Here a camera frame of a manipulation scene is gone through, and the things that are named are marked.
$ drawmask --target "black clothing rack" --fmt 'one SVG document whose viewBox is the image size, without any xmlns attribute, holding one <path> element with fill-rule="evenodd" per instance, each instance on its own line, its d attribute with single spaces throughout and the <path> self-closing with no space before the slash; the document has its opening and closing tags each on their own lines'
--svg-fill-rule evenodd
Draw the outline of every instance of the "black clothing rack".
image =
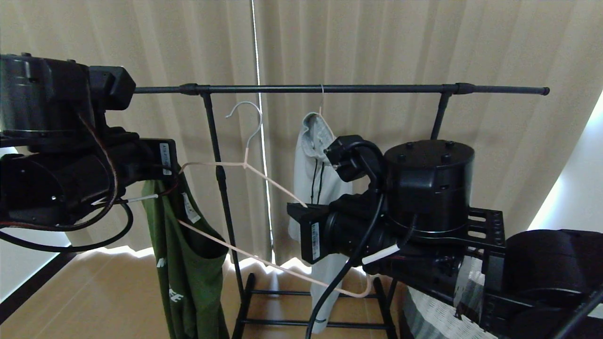
<svg viewBox="0 0 603 339">
<path fill-rule="evenodd" d="M 452 95 L 470 94 L 470 93 L 521 93 L 521 94 L 539 94 L 547 95 L 548 87 L 512 87 L 512 86 L 476 86 L 468 83 L 441 84 L 441 85 L 291 85 L 291 86 L 209 86 L 198 85 L 194 83 L 183 84 L 173 87 L 138 87 L 135 93 L 181 93 L 186 95 L 199 95 L 203 99 L 205 111 L 207 113 L 207 123 L 209 125 L 210 137 L 212 140 L 213 156 L 216 162 L 222 161 L 218 144 L 218 133 L 213 115 L 212 94 L 215 93 L 440 93 L 440 102 L 435 116 L 434 126 L 431 132 L 431 139 L 437 139 L 444 119 L 444 112 L 448 105 L 448 100 Z M 226 217 L 226 228 L 229 234 L 230 243 L 236 246 L 235 232 L 230 213 L 230 204 L 226 188 L 226 174 L 222 166 L 216 167 L 216 179 L 224 206 L 224 215 Z M 243 287 L 241 277 L 241 268 L 239 266 L 238 255 L 232 251 L 232 258 L 235 262 L 236 281 L 241 297 L 241 307 L 236 319 L 235 329 L 232 338 L 240 339 L 243 336 L 245 324 L 256 325 L 281 325 L 281 326 L 307 326 L 307 321 L 300 320 L 272 320 L 272 319 L 250 319 L 247 317 L 251 298 L 254 294 L 275 294 L 282 296 L 309 296 L 309 292 L 302 291 L 271 291 L 256 290 L 255 275 L 249 274 L 247 283 Z M 366 298 L 377 299 L 383 323 L 347 323 L 347 322 L 329 322 L 328 327 L 336 328 L 358 328 L 358 329 L 383 329 L 387 333 L 388 339 L 397 339 L 396 327 L 391 318 L 390 306 L 396 290 L 397 281 L 393 280 L 388 294 L 385 294 L 379 278 L 374 280 L 374 294 L 369 294 Z"/>
</svg>

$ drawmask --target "curtain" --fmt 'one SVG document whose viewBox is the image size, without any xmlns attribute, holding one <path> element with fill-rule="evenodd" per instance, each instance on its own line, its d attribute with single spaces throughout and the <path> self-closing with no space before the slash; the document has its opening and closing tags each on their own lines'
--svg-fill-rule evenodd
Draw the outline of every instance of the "curtain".
<svg viewBox="0 0 603 339">
<path fill-rule="evenodd" d="M 2 1 L 1 51 L 84 65 L 124 66 L 138 86 L 183 83 L 255 84 L 251 5 L 214 1 Z M 257 113 L 240 100 L 255 95 L 213 95 L 223 161 L 240 162 Z M 108 125 L 123 126 L 143 138 L 176 141 L 180 163 L 213 161 L 203 102 L 186 95 L 135 95 L 124 112 L 107 112 Z M 262 168 L 260 140 L 252 143 L 250 163 Z M 224 212 L 212 166 L 186 170 L 191 191 L 210 224 L 227 238 Z M 242 168 L 226 168 L 230 207 L 238 245 L 270 258 L 270 230 L 264 181 Z M 140 196 L 142 183 L 126 197 Z M 134 227 L 112 246 L 149 247 L 147 220 L 140 203 L 131 204 Z M 98 224 L 68 232 L 73 245 L 107 239 L 125 224 L 120 208 Z"/>
<path fill-rule="evenodd" d="M 441 139 L 476 151 L 472 206 L 525 230 L 572 152 L 603 88 L 603 2 L 258 1 L 262 84 L 549 86 L 546 96 L 453 96 Z M 320 94 L 264 95 L 269 175 L 292 186 L 302 118 Z M 327 94 L 336 135 L 382 150 L 429 138 L 437 94 Z M 355 191 L 366 189 L 355 183 Z M 271 190 L 277 262 L 299 255 L 285 203 Z"/>
</svg>

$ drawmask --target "floor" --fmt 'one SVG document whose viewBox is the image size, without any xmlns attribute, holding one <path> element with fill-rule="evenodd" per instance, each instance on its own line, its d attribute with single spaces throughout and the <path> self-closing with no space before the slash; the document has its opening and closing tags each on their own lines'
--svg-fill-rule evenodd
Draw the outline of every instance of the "floor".
<svg viewBox="0 0 603 339">
<path fill-rule="evenodd" d="M 244 266 L 244 280 L 254 272 L 256 288 L 309 289 L 305 281 L 266 270 L 263 265 Z M 222 305 L 232 333 L 240 301 L 232 264 L 225 263 L 223 269 Z M 347 290 L 362 291 L 364 284 L 363 273 L 356 270 L 344 279 Z M 387 290 L 387 279 L 384 285 Z M 402 288 L 398 287 L 391 308 L 396 325 Z M 256 295 L 249 317 L 307 320 L 310 312 L 309 297 Z M 354 298 L 339 298 L 330 319 L 335 322 L 382 321 L 375 299 Z M 247 325 L 244 338 L 303 338 L 304 332 L 303 327 Z M 117 249 L 78 255 L 0 326 L 2 339 L 168 337 L 155 258 L 149 250 L 134 253 Z M 327 328 L 312 338 L 381 339 L 386 336 L 385 331 L 380 330 Z"/>
</svg>

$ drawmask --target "wall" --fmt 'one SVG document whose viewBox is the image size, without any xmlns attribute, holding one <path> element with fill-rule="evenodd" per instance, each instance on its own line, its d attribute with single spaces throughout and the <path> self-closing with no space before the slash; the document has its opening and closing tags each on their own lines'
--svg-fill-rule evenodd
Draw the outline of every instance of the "wall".
<svg viewBox="0 0 603 339">
<path fill-rule="evenodd" d="M 603 232 L 603 93 L 529 229 Z"/>
<path fill-rule="evenodd" d="M 0 148 L 0 156 L 7 153 L 17 152 L 13 147 Z M 9 229 L 2 230 L 2 232 L 39 244 L 69 245 L 69 240 L 64 232 L 39 232 L 24 229 Z M 6 299 L 56 255 L 56 253 L 34 251 L 0 241 L 0 300 Z"/>
</svg>

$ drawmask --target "green pants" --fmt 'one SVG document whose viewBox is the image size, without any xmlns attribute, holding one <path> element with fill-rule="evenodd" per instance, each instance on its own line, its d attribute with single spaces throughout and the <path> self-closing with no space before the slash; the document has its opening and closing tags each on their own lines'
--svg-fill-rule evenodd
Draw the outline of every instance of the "green pants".
<svg viewBox="0 0 603 339">
<path fill-rule="evenodd" d="M 227 248 L 180 225 L 177 219 L 217 238 L 197 208 L 184 174 L 167 196 L 144 200 L 159 286 L 172 339 L 228 338 L 220 304 L 222 264 Z M 161 181 L 146 182 L 143 195 L 163 192 Z"/>
</svg>

